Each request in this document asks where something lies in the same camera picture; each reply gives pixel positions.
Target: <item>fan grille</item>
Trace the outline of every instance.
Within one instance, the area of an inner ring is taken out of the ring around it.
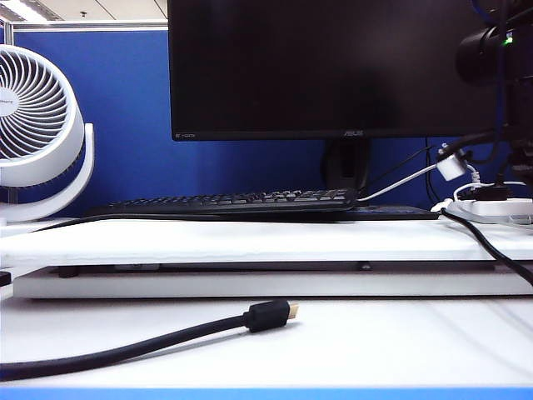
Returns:
[[[67,98],[39,61],[0,49],[0,159],[31,157],[62,131]]]

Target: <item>black keyboard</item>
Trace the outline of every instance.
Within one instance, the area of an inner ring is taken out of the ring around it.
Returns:
[[[238,214],[339,212],[353,207],[353,189],[291,190],[243,194],[138,198],[93,207],[86,216],[105,214]]]

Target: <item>asus logo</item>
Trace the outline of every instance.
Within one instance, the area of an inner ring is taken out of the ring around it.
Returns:
[[[344,132],[344,137],[345,138],[358,138],[360,136],[363,136],[362,129],[358,129],[356,131],[346,131],[346,132]]]
[[[176,133],[176,139],[192,139],[195,138],[197,135],[195,133]]]

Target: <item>desk fan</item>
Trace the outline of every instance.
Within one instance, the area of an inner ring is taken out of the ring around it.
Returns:
[[[83,123],[67,78],[46,58],[0,44],[0,187],[54,179],[76,161],[84,140],[83,165],[63,190],[36,202],[0,202],[0,218],[33,221],[61,210],[86,187],[94,165],[92,124]]]

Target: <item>power strip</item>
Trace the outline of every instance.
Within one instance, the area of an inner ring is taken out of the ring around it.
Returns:
[[[501,201],[451,201],[446,210],[459,217],[479,223],[515,223],[529,225],[533,221],[533,200],[508,198]]]

